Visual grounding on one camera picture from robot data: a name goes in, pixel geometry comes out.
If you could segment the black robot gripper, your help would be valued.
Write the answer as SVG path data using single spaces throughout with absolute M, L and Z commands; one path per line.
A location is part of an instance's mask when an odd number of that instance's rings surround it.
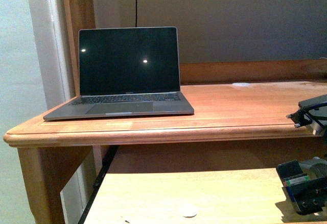
M 276 172 L 286 199 L 299 215 L 321 212 L 326 207 L 326 160 L 314 157 L 305 161 L 279 164 Z

